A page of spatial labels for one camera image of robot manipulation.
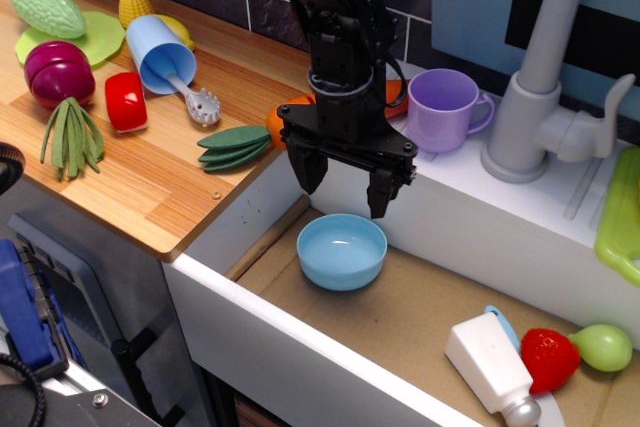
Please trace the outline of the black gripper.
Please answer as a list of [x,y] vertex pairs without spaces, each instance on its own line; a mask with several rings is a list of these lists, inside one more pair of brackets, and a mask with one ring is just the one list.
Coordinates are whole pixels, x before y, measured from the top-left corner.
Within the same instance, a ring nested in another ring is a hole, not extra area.
[[313,194],[330,159],[369,173],[372,219],[383,218],[400,188],[415,177],[417,147],[389,119],[408,108],[405,80],[371,79],[352,88],[311,78],[313,92],[276,109],[280,135],[300,187]]

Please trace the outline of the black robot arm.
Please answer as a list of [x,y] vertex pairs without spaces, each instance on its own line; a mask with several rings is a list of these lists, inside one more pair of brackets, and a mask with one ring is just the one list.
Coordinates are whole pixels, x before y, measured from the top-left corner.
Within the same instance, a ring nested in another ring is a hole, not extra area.
[[400,69],[390,53],[397,20],[384,0],[290,0],[308,42],[309,105],[283,104],[281,138],[301,188],[312,194],[329,160],[368,172],[370,215],[382,218],[390,201],[413,181],[417,146],[390,126],[387,113],[407,99],[402,83],[387,97],[386,70]]

